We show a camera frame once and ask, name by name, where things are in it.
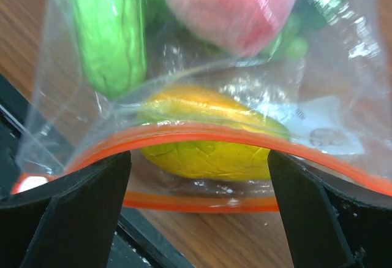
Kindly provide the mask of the clear zip top bag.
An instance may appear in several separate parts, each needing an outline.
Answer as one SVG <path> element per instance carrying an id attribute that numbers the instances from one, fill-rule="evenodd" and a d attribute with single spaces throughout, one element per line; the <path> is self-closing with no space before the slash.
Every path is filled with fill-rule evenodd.
<path id="1" fill-rule="evenodd" d="M 276 156 L 390 196 L 379 0 L 265 1 L 243 56 L 250 0 L 46 0 L 12 194 L 126 152 L 126 207 L 276 210 Z"/>

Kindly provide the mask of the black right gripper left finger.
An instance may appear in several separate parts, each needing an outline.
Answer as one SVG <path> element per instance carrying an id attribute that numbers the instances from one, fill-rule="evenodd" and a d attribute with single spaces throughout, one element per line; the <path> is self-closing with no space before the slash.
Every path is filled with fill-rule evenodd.
<path id="1" fill-rule="evenodd" d="M 1 199 L 1 267 L 106 267 L 130 168 L 121 153 Z"/>

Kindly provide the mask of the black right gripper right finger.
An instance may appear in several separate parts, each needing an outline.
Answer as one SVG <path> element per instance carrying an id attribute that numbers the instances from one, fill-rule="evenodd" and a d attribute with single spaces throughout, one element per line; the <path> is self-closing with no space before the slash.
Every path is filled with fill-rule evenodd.
<path id="1" fill-rule="evenodd" d="M 391 197 L 278 151 L 268 165 L 295 267 L 391 267 Z"/>

